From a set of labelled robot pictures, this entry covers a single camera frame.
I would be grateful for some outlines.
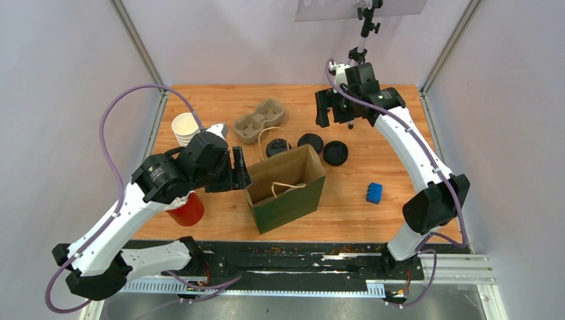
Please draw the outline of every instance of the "blue toy brick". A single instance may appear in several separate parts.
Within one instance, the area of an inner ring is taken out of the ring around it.
[[[367,202],[378,205],[382,197],[382,185],[372,182],[367,189]]]

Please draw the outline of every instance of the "green paper bag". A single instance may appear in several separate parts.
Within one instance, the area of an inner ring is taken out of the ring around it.
[[[253,183],[243,193],[260,234],[318,209],[326,172],[311,145],[279,153],[247,170]]]

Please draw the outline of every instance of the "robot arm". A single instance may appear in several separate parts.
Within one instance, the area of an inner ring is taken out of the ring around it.
[[[117,202],[96,225],[78,241],[58,244],[53,256],[59,266],[72,256],[69,290],[92,300],[114,295],[128,281],[166,270],[201,266],[202,250],[192,237],[147,249],[122,249],[127,241],[153,215],[184,205],[190,191],[201,187],[206,192],[244,189],[251,184],[240,147],[233,148],[234,163],[223,137],[224,125],[215,125],[196,134],[186,147],[151,155],[132,174],[119,213]],[[78,248],[101,230],[110,216],[114,219],[88,249]]]
[[[405,123],[413,124],[406,103],[398,91],[394,88],[381,89],[370,63],[354,67],[346,64],[330,65],[329,70],[334,75],[334,83],[344,92],[386,109]],[[329,126],[327,113],[330,110],[334,122],[337,123],[348,123],[357,117],[367,119],[392,145],[406,167],[416,195],[402,208],[406,222],[396,236],[388,242],[385,252],[390,260],[390,273],[402,270],[401,265],[396,262],[408,261],[414,257],[418,246],[431,232],[439,230],[456,217],[454,201],[444,182],[437,175],[438,171],[441,170],[450,177],[448,182],[454,187],[461,205],[469,189],[468,179],[465,175],[453,175],[452,171],[435,155],[415,126],[410,126],[410,130],[424,141],[424,146],[438,165],[437,169],[432,166],[427,154],[414,140],[409,130],[390,115],[381,114],[374,109],[349,101],[334,89],[317,92],[316,106],[316,124],[321,127]]]

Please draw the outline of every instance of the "wooden table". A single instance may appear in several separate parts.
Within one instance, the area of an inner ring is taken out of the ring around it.
[[[385,138],[366,120],[358,119],[353,130],[334,124],[320,128],[314,122],[314,93],[328,85],[175,85],[193,105],[204,126],[225,122],[230,127],[230,146],[242,145],[247,165],[260,161],[257,142],[241,143],[234,135],[233,123],[241,115],[251,113],[266,98],[278,99],[286,107],[286,118],[280,124],[296,145],[305,133],[316,133],[324,142],[343,141],[349,149],[344,165],[326,169],[326,182],[318,211],[273,231],[259,235],[251,212],[241,191],[197,194],[205,206],[205,215],[192,227],[177,225],[165,212],[157,214],[135,235],[137,239],[177,239],[192,235],[197,240],[278,240],[387,242],[404,223],[402,206],[414,195],[406,170]],[[430,131],[424,116],[418,91],[414,85],[395,85],[406,101],[412,118],[430,145]],[[173,119],[187,112],[187,107],[175,95],[169,96],[159,128],[154,153],[178,147],[171,130]],[[283,137],[279,130],[267,131],[265,141]],[[367,186],[382,184],[380,204],[365,201]],[[452,221],[442,228],[446,235],[460,241],[457,224]],[[431,242],[442,242],[432,239]]]

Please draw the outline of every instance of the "red paper cup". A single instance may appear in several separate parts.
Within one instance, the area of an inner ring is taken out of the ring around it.
[[[191,192],[185,205],[173,210],[167,210],[167,213],[179,225],[190,227],[197,224],[204,216],[204,205],[196,193]]]

